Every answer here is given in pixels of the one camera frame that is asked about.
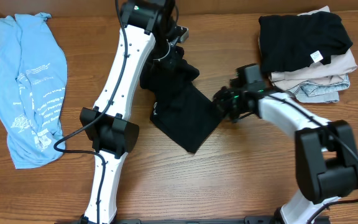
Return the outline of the black t-shirt with logo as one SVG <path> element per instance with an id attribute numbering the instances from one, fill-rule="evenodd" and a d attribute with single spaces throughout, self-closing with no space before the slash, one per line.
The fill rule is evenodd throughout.
<path id="1" fill-rule="evenodd" d="M 184 53 L 183 48 L 176 46 L 171 56 L 146 62 L 140 87 L 155 95 L 151 122 L 194 154 L 222 117 L 214 104 L 193 85 L 200 72 L 183 58 Z"/>

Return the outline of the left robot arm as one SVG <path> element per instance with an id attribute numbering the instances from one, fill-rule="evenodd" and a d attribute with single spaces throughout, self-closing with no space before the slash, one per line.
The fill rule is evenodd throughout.
<path id="1" fill-rule="evenodd" d="M 174 1 L 127 1 L 117 9 L 120 23 L 116 55 L 103 91 L 80 121 L 95 158 L 89 204 L 80 223 L 114 223 L 122 167 L 139 137 L 129 121 L 135 89 L 148 62 L 163 62 L 188 37 L 172 12 Z"/>

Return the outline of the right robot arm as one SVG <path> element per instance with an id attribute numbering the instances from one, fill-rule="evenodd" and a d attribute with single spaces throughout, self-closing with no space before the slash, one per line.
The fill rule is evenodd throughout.
<path id="1" fill-rule="evenodd" d="M 233 123 L 256 115 L 295 143 L 298 191 L 273 215 L 248 216 L 245 223 L 329 223 L 324 210 L 358 203 L 358 150 L 349 123 L 319 117 L 287 91 L 268 87 L 256 63 L 237 68 L 236 77 L 214 94 L 213 103 Z"/>

